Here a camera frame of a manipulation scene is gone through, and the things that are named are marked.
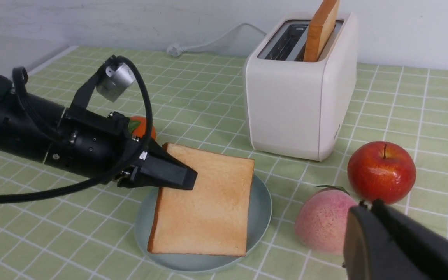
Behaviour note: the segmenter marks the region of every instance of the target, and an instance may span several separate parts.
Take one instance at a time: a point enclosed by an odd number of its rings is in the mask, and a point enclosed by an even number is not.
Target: white toaster
[[[254,149],[323,161],[355,89],[359,24],[356,15],[339,13],[318,62],[303,62],[312,16],[284,16],[248,56],[243,85]]]

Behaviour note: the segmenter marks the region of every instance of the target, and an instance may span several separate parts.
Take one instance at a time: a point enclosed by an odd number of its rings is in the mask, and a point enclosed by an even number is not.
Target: green leaf
[[[133,119],[130,120],[129,122],[129,132],[133,133],[134,130],[141,124],[140,121],[135,121]]]
[[[345,188],[341,187],[341,186],[319,185],[319,186],[316,186],[316,188],[335,188],[335,189],[339,189],[342,192],[348,194],[348,196],[351,196],[350,193],[348,193],[348,191]]]

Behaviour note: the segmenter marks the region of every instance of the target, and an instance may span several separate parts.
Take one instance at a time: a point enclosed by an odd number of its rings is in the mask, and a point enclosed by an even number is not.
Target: peach
[[[342,255],[348,211],[357,203],[345,189],[325,187],[312,195],[300,209],[295,234],[312,250]]]

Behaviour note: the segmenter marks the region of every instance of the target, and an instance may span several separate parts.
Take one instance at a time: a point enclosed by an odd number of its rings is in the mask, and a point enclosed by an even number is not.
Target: toast
[[[198,176],[192,190],[158,190],[148,252],[243,257],[255,161],[173,143],[163,148]]]
[[[323,0],[312,17],[305,42],[304,62],[317,62],[322,50],[333,33],[338,17],[339,0]]]

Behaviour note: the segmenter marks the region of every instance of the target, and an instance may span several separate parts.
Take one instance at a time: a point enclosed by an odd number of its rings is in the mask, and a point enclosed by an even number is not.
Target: light blue plate
[[[243,257],[228,257],[220,255],[180,255],[180,254],[150,254],[147,252],[148,239],[151,234],[155,215],[158,189],[151,191],[142,202],[135,218],[134,234],[140,250],[153,262],[178,273],[215,273],[236,264]],[[265,234],[272,216],[272,199],[265,184],[253,176],[248,208],[248,239],[246,255],[256,247]]]

